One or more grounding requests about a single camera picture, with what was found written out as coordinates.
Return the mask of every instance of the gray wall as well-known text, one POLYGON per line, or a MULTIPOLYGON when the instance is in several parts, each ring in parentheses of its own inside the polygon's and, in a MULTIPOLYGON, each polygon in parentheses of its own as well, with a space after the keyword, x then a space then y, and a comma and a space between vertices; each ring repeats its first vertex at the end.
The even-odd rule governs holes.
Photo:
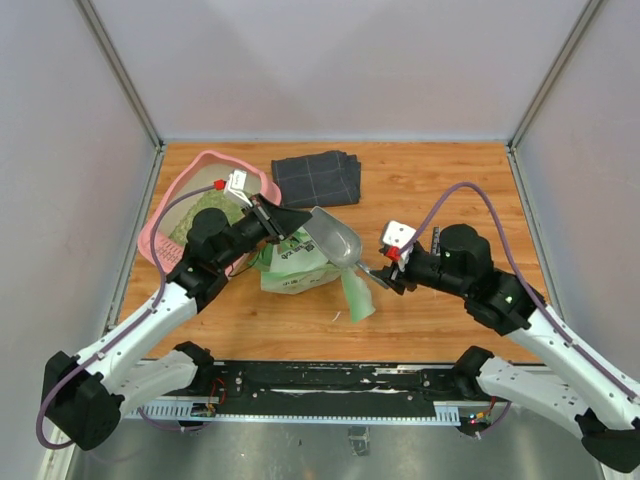
POLYGON ((585 0, 95 0, 170 139, 506 140, 585 0))
POLYGON ((610 0, 518 149, 561 306, 640 378, 640 3, 610 0))
POLYGON ((0 478, 34 478, 42 373, 95 339, 153 149, 70 0, 0 2, 0 478))

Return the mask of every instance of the wooden table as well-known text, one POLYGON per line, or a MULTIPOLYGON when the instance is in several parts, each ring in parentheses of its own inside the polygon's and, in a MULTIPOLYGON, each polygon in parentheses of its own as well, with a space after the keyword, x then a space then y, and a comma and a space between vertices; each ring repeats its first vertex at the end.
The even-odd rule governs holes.
MULTIPOLYGON (((495 204, 525 276, 545 292, 501 144, 176 143, 167 149, 151 211, 172 180, 205 149, 241 158, 265 172, 270 172, 273 159, 331 149, 357 154, 362 162, 362 199, 358 205, 329 210, 361 235, 363 259, 375 268, 386 263, 377 250, 388 220, 417 226, 447 187, 462 180, 476 182, 495 204)), ((491 217, 474 192, 455 193, 436 222, 443 227, 472 225, 491 242, 496 265, 509 269, 491 217)), ((377 311, 354 325, 339 280, 298 295, 277 295, 260 291, 259 273, 248 271, 233 279, 204 312, 164 338, 151 356, 164 355, 177 343, 191 340, 211 349, 218 359, 452 362, 468 346, 479 345, 512 361, 537 361, 475 323, 458 298, 427 288, 400 297, 367 281, 377 311), (342 314, 332 321, 337 312, 342 314)), ((138 255, 121 318, 147 300, 157 286, 154 267, 138 255)))

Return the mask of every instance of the dark gray towel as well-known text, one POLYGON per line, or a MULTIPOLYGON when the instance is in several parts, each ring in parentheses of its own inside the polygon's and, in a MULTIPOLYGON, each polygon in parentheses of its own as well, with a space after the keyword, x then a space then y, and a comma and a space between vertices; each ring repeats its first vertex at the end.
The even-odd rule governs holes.
POLYGON ((285 207, 358 203, 360 171, 355 155, 338 150, 271 162, 273 180, 280 187, 285 207))

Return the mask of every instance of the pink plastic bin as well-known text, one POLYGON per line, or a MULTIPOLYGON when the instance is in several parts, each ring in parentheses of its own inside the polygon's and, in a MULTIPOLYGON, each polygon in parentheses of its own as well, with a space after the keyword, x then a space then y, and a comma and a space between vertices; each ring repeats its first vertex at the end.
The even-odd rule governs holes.
MULTIPOLYGON (((171 200, 197 188, 211 185, 216 180, 226 180, 236 168, 245 170, 248 174, 247 183, 245 184, 245 191, 248 194, 261 193, 267 200, 276 205, 280 204, 282 198, 280 189, 267 178, 264 172, 229 155, 213 150, 205 150, 173 181, 167 193, 162 197, 160 205, 158 205, 156 211, 142 228, 140 235, 138 235, 138 250, 142 256, 153 263, 153 258, 151 257, 151 228, 158 219, 160 212, 164 210, 171 200)), ((156 234, 156 251, 165 273, 169 273, 176 266, 184 250, 180 245, 169 240, 168 237, 198 198, 200 198, 200 195, 194 195, 178 203, 160 222, 160 227, 156 234)), ((237 268, 244 260, 245 257, 238 260, 232 267, 229 267, 227 275, 232 268, 237 268)))

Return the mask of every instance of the scoop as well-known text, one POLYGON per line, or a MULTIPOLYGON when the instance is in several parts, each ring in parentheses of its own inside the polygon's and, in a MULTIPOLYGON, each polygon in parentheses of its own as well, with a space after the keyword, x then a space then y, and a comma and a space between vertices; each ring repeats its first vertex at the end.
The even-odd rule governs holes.
POLYGON ((374 277, 371 269, 360 260, 360 235, 321 207, 313 207, 311 215, 311 220, 303 227, 331 263, 339 268, 356 266, 378 285, 389 288, 382 280, 374 277))

